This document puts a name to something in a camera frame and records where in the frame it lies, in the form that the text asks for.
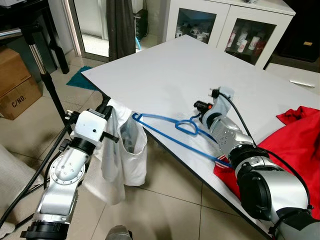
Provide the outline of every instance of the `blue towel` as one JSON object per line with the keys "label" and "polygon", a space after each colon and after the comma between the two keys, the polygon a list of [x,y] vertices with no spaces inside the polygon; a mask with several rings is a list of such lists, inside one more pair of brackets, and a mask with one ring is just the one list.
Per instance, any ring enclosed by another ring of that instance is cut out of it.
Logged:
{"label": "blue towel", "polygon": [[90,66],[84,66],[76,72],[76,74],[68,81],[66,84],[69,86],[79,87],[83,89],[90,90],[98,90],[95,86],[93,86],[84,76],[82,76],[81,72],[92,69]]}

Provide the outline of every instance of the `dark curtain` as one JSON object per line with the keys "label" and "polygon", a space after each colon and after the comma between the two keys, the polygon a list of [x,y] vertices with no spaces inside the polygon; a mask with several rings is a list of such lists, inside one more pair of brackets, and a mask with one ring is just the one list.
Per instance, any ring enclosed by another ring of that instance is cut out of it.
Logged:
{"label": "dark curtain", "polygon": [[136,52],[135,20],[132,0],[106,0],[106,23],[109,38],[109,60]]}

